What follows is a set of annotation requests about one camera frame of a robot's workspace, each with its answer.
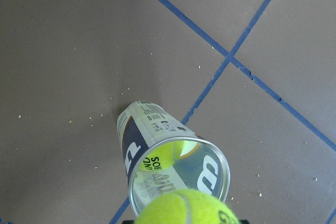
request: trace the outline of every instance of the can label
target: can label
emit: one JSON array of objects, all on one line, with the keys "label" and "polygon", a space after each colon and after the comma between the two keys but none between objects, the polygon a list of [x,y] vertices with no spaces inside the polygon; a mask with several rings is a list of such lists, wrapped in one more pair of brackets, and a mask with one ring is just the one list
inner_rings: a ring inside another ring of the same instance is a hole
[{"label": "can label", "polygon": [[[160,106],[133,102],[119,115],[117,130],[136,215],[159,195],[182,188],[226,198],[229,168],[224,155]],[[162,167],[159,157],[150,154],[169,143],[178,151],[165,149],[171,163]]]},{"label": "can label", "polygon": [[133,160],[137,161],[158,140],[175,136],[197,137],[163,108],[143,101],[133,102],[118,117],[117,128],[128,183],[135,166]]}]

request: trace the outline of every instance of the tennis ball seam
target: tennis ball seam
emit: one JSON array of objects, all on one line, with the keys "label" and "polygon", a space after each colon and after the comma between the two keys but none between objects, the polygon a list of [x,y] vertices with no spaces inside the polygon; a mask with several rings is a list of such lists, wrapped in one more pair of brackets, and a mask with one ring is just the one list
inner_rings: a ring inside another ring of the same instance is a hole
[{"label": "tennis ball seam", "polygon": [[175,194],[177,194],[179,197],[181,197],[184,201],[185,210],[187,212],[187,216],[185,218],[185,224],[192,224],[191,207],[190,207],[190,202],[189,202],[188,198],[185,197],[184,195],[179,194],[179,193],[175,193]]}]

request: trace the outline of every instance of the gray floor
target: gray floor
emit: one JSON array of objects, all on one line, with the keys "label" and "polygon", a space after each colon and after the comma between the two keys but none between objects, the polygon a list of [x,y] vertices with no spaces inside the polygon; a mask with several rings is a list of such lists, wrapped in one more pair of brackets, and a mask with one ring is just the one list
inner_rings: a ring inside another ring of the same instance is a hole
[{"label": "gray floor", "polygon": [[[170,1],[230,51],[264,0]],[[224,57],[157,0],[0,2],[0,217],[109,223],[128,193],[121,110],[181,120]],[[251,223],[336,223],[335,13],[272,0],[235,55],[317,130],[232,63],[188,123],[227,157],[226,202]]]}]

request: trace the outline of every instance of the blue tape line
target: blue tape line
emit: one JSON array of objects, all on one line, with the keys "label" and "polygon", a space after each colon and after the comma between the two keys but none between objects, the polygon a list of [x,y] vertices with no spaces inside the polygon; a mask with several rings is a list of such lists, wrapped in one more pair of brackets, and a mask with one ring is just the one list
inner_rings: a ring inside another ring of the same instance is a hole
[{"label": "blue tape line", "polygon": [[334,209],[334,211],[331,213],[331,215],[329,216],[329,218],[327,219],[325,224],[330,224],[331,221],[333,220],[333,218],[336,216],[336,208]]},{"label": "blue tape line", "polygon": [[232,64],[235,65],[241,72],[243,72],[248,78],[255,82],[256,85],[261,87],[266,93],[268,93],[274,100],[279,102],[289,113],[291,113],[296,119],[298,119],[303,125],[310,129],[316,136],[324,141],[330,148],[336,151],[336,144],[334,144],[329,138],[327,138],[321,131],[319,131],[314,125],[312,125],[303,115],[295,110],[291,105],[284,101],[273,89],[268,87],[259,77],[253,75],[251,71],[240,63],[236,58],[232,59]]},{"label": "blue tape line", "polygon": [[12,223],[10,221],[8,221],[8,222],[2,222],[2,218],[0,218],[0,224],[14,224],[14,223]]},{"label": "blue tape line", "polygon": [[217,41],[215,41],[212,37],[210,37],[205,31],[203,31],[198,25],[192,22],[189,18],[187,18],[183,12],[181,12],[178,8],[176,8],[169,0],[158,0],[161,4],[167,7],[173,14],[175,14],[183,23],[185,23],[188,27],[190,27],[195,33],[201,36],[206,42],[208,42],[214,49],[216,49],[223,56],[228,54]]},{"label": "blue tape line", "polygon": [[223,51],[221,53],[225,58],[224,62],[220,65],[219,69],[215,72],[214,78],[210,80],[210,82],[206,85],[205,89],[202,91],[202,93],[199,95],[199,97],[196,99],[195,103],[192,105],[192,107],[189,109],[185,117],[182,119],[181,123],[182,124],[187,124],[189,119],[192,117],[194,114],[195,109],[199,107],[199,105],[202,103],[204,98],[209,94],[210,89],[213,87],[215,82],[218,80],[218,78],[221,76],[221,74],[224,72],[225,68],[227,65],[232,61],[234,56],[236,55],[237,51],[241,47],[241,45],[244,43],[246,40],[247,36],[249,35],[251,29],[254,27],[254,25],[257,23],[258,19],[266,9],[267,5],[271,2],[271,0],[264,0],[261,6],[258,8],[256,11],[255,15],[251,19],[250,23],[248,26],[244,29],[243,33],[241,36],[238,38],[237,42],[234,44],[232,50],[230,53],[226,53]]},{"label": "blue tape line", "polygon": [[127,197],[127,199],[124,201],[124,203],[120,206],[120,208],[118,209],[118,211],[115,213],[115,215],[113,216],[112,220],[110,221],[109,224],[117,224],[118,220],[120,219],[120,217],[122,216],[122,214],[125,212],[125,210],[127,209],[128,205],[130,204],[130,200]]},{"label": "blue tape line", "polygon": [[[205,31],[203,31],[200,27],[198,27],[194,22],[192,22],[189,18],[187,18],[178,8],[176,8],[170,1],[168,0],[158,0],[161,4],[163,4],[166,8],[168,8],[173,14],[175,14],[182,22],[184,22],[188,27],[190,27],[194,32],[196,32],[199,36],[201,36],[206,42],[208,42],[214,49],[216,49],[220,54],[225,57],[225,60],[217,69],[214,74],[214,78],[207,84],[206,88],[202,91],[201,95],[196,99],[196,102],[192,106],[192,108],[188,111],[186,116],[181,121],[183,124],[186,124],[191,116],[194,113],[194,110],[200,105],[200,103],[204,100],[206,95],[210,92],[210,89],[213,87],[215,82],[221,76],[226,66],[232,62],[237,68],[241,70],[246,76],[248,76],[251,80],[253,80],[258,86],[260,86],[265,92],[271,95],[276,101],[278,101],[287,111],[289,111],[292,115],[295,116],[300,122],[302,122],[306,127],[308,127],[314,134],[320,137],[326,144],[328,144],[333,150],[336,151],[336,145],[332,143],[325,135],[323,135],[316,127],[314,127],[308,120],[306,120],[299,112],[297,112],[293,107],[291,107],[287,102],[285,102],[276,92],[274,92],[270,87],[268,87],[264,82],[262,82],[257,76],[251,74],[251,71],[246,68],[243,64],[241,64],[236,58],[234,58],[238,49],[245,41],[247,36],[249,35],[251,29],[256,24],[267,5],[271,0],[264,0],[264,2],[259,7],[258,11],[253,16],[249,25],[245,28],[242,35],[238,39],[237,43],[233,46],[231,52],[229,53],[225,48],[223,48],[218,42],[216,42],[212,37],[210,37]],[[123,212],[126,210],[129,205],[129,199],[127,198],[122,206],[119,208],[117,213],[113,216],[112,220],[109,224],[116,224],[120,219]],[[330,216],[330,221],[336,215],[336,209]]]}]

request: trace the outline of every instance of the tennis ball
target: tennis ball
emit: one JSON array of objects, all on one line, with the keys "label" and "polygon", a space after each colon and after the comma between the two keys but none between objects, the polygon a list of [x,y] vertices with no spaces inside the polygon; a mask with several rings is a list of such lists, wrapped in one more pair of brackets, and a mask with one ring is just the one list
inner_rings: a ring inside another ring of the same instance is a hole
[{"label": "tennis ball", "polygon": [[135,224],[239,224],[217,198],[193,189],[163,194],[149,203]]},{"label": "tennis ball", "polygon": [[141,170],[157,172],[171,167],[179,158],[184,141],[168,142],[154,149],[140,165]]}]

